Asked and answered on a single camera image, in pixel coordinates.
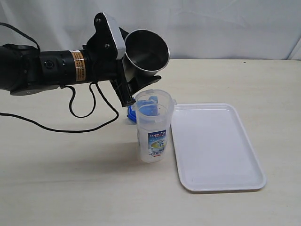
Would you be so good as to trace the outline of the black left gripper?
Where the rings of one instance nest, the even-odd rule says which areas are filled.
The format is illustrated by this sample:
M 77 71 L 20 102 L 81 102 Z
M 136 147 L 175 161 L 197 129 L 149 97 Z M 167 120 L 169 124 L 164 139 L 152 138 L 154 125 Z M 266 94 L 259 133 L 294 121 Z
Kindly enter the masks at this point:
M 123 66 L 123 57 L 121 60 L 115 59 L 117 50 L 115 49 L 112 35 L 103 13 L 96 14 L 94 18 L 94 27 L 94 35 L 83 47 L 89 57 L 92 80 L 110 81 L 121 105 L 123 107 L 130 106 L 135 102 L 132 97 L 133 94 L 158 82 L 161 80 L 161 76 L 138 76 L 127 82 Z M 123 40 L 125 40 L 129 35 L 129 32 L 121 27 L 119 27 L 119 30 Z

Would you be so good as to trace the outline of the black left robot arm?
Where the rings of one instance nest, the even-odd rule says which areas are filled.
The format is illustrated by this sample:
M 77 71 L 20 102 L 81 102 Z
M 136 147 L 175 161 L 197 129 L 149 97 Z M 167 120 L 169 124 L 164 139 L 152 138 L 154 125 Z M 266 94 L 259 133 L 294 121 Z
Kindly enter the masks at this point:
M 38 46 L 5 44 L 0 48 L 0 88 L 24 96 L 68 85 L 109 81 L 122 106 L 133 94 L 159 81 L 170 53 L 149 30 L 126 32 L 101 12 L 95 34 L 80 50 L 41 51 Z

